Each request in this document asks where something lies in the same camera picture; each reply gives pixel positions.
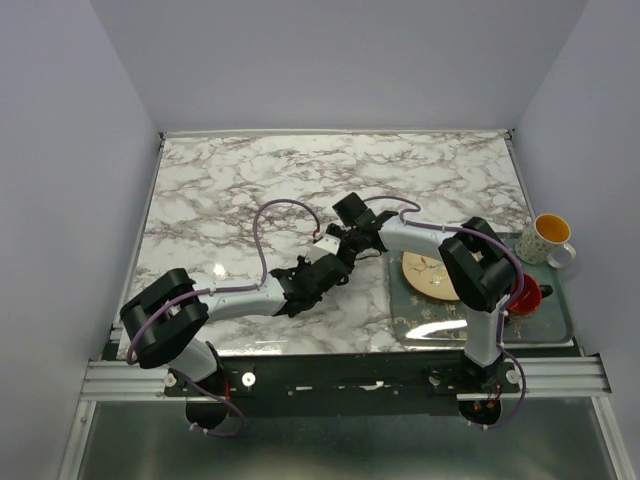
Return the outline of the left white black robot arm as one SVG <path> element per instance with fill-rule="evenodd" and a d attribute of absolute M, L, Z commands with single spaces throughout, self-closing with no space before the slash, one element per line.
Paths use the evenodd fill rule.
<path fill-rule="evenodd" d="M 223 281 L 197 289 L 185 269 L 172 269 L 121 308 L 130 339 L 126 362 L 143 369 L 166 365 L 197 393 L 212 394 L 222 372 L 215 348 L 196 338 L 205 324 L 250 315 L 295 317 L 346 283 L 357 256 L 345 240 L 325 234 L 296 266 L 271 270 L 256 284 Z"/>

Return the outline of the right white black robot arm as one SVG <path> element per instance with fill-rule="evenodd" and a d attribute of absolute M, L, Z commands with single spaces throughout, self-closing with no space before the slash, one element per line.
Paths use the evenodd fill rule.
<path fill-rule="evenodd" d="M 523 271 L 488 221 L 473 217 L 455 226 L 410 220 L 408 214 L 421 210 L 415 203 L 377 215 L 355 193 L 334 204 L 333 210 L 345 226 L 336 230 L 339 252 L 351 263 L 368 249 L 440 259 L 466 310 L 461 382 L 474 392 L 493 384 L 505 357 L 504 313 L 522 289 Z"/>

